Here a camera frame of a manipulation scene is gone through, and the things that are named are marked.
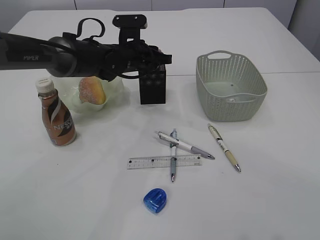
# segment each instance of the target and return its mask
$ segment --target white bottle cap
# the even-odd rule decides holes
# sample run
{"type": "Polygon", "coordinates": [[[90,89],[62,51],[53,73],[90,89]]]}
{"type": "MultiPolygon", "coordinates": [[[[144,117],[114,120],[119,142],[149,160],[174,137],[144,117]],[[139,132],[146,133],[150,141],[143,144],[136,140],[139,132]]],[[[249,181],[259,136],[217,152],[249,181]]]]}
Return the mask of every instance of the white bottle cap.
{"type": "Polygon", "coordinates": [[[54,82],[50,78],[42,78],[35,82],[35,87],[39,94],[49,93],[55,89],[54,82]]]}

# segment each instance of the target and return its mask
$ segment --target clear ruler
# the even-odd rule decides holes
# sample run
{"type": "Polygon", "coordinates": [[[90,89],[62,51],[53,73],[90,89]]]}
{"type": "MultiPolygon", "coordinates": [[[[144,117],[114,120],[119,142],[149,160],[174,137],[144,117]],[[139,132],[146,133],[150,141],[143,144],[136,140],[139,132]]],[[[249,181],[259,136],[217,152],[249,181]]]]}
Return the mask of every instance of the clear ruler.
{"type": "MultiPolygon", "coordinates": [[[[151,169],[170,167],[172,156],[147,156],[129,158],[127,169],[151,169]]],[[[201,155],[176,156],[176,166],[201,166],[201,155]]]]}

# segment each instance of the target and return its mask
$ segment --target robotic arm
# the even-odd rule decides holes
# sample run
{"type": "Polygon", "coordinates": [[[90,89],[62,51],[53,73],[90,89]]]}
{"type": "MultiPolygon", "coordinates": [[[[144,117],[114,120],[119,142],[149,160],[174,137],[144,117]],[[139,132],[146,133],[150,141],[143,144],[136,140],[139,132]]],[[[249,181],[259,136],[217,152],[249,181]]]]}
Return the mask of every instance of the robotic arm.
{"type": "Polygon", "coordinates": [[[171,55],[140,39],[140,29],[147,27],[144,15],[116,15],[112,23],[120,28],[119,44],[94,40],[105,33],[104,24],[95,18],[81,20],[77,34],[64,32],[49,41],[0,32],[0,70],[47,69],[55,77],[97,76],[112,81],[116,76],[140,78],[172,63],[171,55]],[[101,33],[78,40],[86,20],[97,21],[101,33]],[[123,74],[134,71],[139,75],[123,74]]]}

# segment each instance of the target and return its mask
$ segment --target white wall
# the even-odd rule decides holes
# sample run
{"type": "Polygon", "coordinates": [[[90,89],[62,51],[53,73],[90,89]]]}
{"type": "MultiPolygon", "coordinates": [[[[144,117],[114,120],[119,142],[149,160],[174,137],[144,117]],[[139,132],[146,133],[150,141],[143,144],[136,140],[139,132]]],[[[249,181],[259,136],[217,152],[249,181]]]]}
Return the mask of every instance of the white wall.
{"type": "Polygon", "coordinates": [[[151,11],[151,0],[75,0],[75,2],[79,10],[151,11]]]}
{"type": "Polygon", "coordinates": [[[7,33],[27,12],[32,10],[72,10],[74,0],[1,0],[0,31],[7,33]]]}
{"type": "Polygon", "coordinates": [[[320,0],[298,0],[289,30],[320,61],[320,0]]]}
{"type": "Polygon", "coordinates": [[[224,0],[152,0],[152,11],[223,7],[224,0]]]}

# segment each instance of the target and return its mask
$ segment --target brown bottle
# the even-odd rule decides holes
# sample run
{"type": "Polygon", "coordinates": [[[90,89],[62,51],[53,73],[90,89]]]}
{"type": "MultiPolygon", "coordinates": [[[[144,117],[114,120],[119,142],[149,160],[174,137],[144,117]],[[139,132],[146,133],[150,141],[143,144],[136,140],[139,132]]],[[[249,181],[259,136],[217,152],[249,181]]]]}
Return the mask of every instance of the brown bottle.
{"type": "Polygon", "coordinates": [[[74,121],[69,109],[61,101],[51,79],[35,82],[38,97],[42,102],[42,121],[53,144],[64,146],[76,138],[74,121]]]}

